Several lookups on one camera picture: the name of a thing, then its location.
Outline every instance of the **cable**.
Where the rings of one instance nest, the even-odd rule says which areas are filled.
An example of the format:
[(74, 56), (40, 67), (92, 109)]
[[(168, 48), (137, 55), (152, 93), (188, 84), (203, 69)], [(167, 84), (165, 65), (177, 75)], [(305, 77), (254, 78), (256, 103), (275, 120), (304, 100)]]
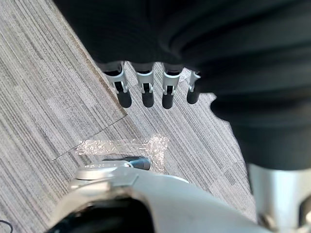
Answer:
[(4, 224), (6, 224), (6, 225), (8, 225), (9, 227), (10, 227), (10, 233), (13, 233), (13, 226), (12, 226), (12, 224), (11, 223), (9, 223), (9, 222), (7, 222), (7, 221), (4, 221), (4, 220), (1, 220), (0, 219), (0, 222), (2, 222), (2, 223), (4, 223)]

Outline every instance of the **black rubber fingertip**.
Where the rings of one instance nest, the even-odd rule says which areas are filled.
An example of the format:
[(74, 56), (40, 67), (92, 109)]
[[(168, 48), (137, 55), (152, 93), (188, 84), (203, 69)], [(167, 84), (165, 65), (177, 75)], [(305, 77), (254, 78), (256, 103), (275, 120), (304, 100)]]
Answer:
[(155, 99), (154, 99), (153, 93), (149, 93), (149, 92), (142, 93), (141, 97), (142, 97), (142, 102), (145, 107), (151, 108), (154, 105)]
[(189, 104), (195, 104), (199, 100), (200, 93), (196, 91), (189, 91), (187, 93), (187, 102)]
[(163, 106), (163, 108), (165, 108), (165, 109), (172, 108), (172, 106), (173, 106), (173, 97), (174, 97), (174, 95), (171, 95), (171, 94), (167, 94), (167, 95), (163, 94), (163, 97), (162, 97), (162, 106)]
[(131, 94), (130, 91), (127, 92), (119, 92), (117, 94), (118, 100), (120, 105), (123, 108), (129, 108), (132, 105), (132, 98), (131, 98)]

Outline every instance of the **gray striped carpet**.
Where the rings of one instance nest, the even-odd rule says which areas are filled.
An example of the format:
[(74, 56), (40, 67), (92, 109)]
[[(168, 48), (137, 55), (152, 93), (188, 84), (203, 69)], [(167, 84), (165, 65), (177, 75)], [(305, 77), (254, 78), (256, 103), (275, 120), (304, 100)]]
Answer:
[[(155, 105), (142, 107), (126, 64), (133, 105), (122, 109), (103, 74), (46, 0), (0, 1), (0, 219), (16, 233), (43, 232), (77, 167), (80, 140), (168, 137), (166, 172), (189, 180), (254, 218), (242, 157), (227, 123), (203, 95), (186, 102), (187, 80), (174, 107), (161, 107), (161, 66)], [(184, 70), (182, 79), (190, 72)], [(0, 232), (9, 229), (0, 223)]]

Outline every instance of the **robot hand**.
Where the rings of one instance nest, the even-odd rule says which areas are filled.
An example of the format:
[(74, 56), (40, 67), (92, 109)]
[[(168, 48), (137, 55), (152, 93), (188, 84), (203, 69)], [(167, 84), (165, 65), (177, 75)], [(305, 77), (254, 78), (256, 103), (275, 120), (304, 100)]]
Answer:
[(54, 2), (124, 107), (131, 104), (124, 61), (137, 72), (146, 107), (153, 104), (153, 62), (165, 66), (165, 108), (181, 68), (199, 71), (188, 100), (200, 92), (217, 96), (211, 109), (229, 121), (239, 143), (259, 223), (279, 232), (309, 224), (310, 1)]

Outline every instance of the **clear plastic bag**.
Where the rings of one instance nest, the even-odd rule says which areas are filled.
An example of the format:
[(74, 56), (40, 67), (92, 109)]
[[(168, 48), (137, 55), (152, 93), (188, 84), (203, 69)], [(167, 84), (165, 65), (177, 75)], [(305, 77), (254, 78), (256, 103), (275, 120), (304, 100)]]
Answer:
[(107, 158), (144, 156), (151, 161), (150, 170), (164, 173), (164, 152), (168, 142), (168, 138), (159, 134), (149, 139), (86, 140), (80, 142), (76, 154), (95, 156), (98, 162)]

